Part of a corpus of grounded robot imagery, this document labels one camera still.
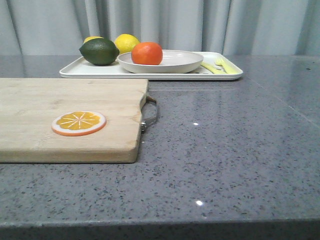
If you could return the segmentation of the beige round plate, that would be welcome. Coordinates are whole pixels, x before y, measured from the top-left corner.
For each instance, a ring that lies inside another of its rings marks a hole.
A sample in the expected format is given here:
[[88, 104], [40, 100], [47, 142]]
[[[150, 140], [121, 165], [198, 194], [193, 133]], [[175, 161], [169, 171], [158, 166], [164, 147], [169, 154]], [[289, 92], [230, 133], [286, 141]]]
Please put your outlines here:
[[163, 50], [162, 61], [159, 65], [136, 64], [132, 61], [131, 53], [117, 57], [119, 65], [134, 74], [185, 74], [197, 69], [204, 60], [199, 53], [182, 50]]

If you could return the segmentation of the orange fruit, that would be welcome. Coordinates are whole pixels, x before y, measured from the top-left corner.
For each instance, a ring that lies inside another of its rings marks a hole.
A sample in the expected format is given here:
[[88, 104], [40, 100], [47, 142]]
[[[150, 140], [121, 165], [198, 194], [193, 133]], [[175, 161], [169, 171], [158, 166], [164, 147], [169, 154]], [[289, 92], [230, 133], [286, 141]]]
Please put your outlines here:
[[131, 51], [134, 64], [159, 65], [163, 60], [163, 49], [156, 42], [138, 43]]

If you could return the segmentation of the white rectangular tray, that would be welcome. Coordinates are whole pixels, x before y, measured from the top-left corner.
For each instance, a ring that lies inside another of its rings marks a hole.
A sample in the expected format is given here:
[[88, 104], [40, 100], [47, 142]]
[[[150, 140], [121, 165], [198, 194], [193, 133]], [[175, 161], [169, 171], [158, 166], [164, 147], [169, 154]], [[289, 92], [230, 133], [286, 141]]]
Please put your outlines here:
[[217, 52], [164, 50], [160, 65], [140, 65], [124, 53], [110, 65], [93, 65], [80, 57], [59, 71], [64, 78], [231, 81], [243, 70]]

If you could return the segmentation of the yellow plastic knife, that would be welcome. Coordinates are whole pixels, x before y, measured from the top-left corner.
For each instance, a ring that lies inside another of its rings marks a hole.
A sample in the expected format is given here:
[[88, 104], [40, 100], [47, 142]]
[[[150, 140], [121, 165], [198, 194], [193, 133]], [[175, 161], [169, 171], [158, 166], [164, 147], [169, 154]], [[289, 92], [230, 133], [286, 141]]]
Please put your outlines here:
[[202, 62], [200, 64], [202, 67], [204, 67], [205, 69], [209, 70], [211, 73], [216, 74], [216, 75], [222, 75], [222, 74], [226, 74], [225, 71], [221, 70], [221, 69], [217, 69], [216, 67], [214, 67], [213, 65], [206, 63], [206, 62]]

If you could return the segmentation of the orange slice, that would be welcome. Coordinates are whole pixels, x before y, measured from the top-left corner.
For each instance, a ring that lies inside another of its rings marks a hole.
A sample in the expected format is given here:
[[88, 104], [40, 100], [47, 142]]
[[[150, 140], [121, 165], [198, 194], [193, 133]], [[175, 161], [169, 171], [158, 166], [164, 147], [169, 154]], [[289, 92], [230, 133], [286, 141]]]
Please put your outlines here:
[[106, 117], [99, 112], [79, 110], [57, 117], [52, 122], [51, 129], [58, 135], [79, 137], [98, 132], [106, 123]]

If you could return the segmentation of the yellow plastic fork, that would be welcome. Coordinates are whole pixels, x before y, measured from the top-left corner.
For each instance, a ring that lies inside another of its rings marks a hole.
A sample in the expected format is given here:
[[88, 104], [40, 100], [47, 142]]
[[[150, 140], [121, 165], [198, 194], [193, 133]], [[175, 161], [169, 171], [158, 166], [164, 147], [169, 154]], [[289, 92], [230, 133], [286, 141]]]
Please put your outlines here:
[[237, 74], [238, 71], [229, 65], [223, 58], [219, 58], [215, 61], [215, 64], [221, 66], [227, 74]]

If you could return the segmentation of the yellow lemon right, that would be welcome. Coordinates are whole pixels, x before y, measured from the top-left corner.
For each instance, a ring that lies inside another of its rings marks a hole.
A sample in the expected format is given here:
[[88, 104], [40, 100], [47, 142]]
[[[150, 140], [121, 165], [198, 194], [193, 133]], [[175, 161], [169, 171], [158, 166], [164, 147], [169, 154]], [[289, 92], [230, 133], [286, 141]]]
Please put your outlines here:
[[119, 54], [131, 52], [133, 48], [140, 43], [139, 39], [131, 34], [121, 34], [115, 40], [114, 44], [119, 50]]

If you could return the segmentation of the green lime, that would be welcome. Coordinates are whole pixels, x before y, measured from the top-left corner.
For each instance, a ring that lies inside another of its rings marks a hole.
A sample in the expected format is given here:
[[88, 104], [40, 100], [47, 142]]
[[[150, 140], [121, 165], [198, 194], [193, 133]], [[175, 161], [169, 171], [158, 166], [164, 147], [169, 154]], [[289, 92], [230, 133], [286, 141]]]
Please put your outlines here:
[[79, 51], [85, 60], [97, 66], [111, 65], [120, 54], [114, 42], [105, 38], [90, 40]]

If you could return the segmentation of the yellow lemon behind lime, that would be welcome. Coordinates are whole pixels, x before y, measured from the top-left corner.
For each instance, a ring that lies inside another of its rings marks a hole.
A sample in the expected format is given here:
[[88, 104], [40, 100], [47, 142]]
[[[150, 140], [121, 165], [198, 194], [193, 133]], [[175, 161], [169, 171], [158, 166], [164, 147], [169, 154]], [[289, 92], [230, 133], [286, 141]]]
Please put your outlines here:
[[85, 43], [87, 43], [91, 40], [94, 40], [94, 39], [103, 39], [103, 37], [101, 37], [101, 36], [88, 36], [84, 39], [83, 43], [85, 44]]

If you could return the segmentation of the wooden cutting board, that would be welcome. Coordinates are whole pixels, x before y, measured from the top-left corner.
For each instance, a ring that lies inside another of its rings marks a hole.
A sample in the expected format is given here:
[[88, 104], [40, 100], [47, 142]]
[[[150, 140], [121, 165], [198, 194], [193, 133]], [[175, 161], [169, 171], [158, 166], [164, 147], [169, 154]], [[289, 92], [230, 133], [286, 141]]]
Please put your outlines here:
[[146, 79], [2, 78], [3, 163], [133, 163]]

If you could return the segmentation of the grey curtain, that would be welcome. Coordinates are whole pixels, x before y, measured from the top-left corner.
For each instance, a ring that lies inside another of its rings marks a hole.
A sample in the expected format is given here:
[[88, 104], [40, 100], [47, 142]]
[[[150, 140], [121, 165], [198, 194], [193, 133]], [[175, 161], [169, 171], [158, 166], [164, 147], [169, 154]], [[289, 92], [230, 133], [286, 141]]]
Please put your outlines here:
[[3, 0], [2, 55], [77, 55], [86, 37], [131, 34], [224, 55], [320, 53], [317, 0]]

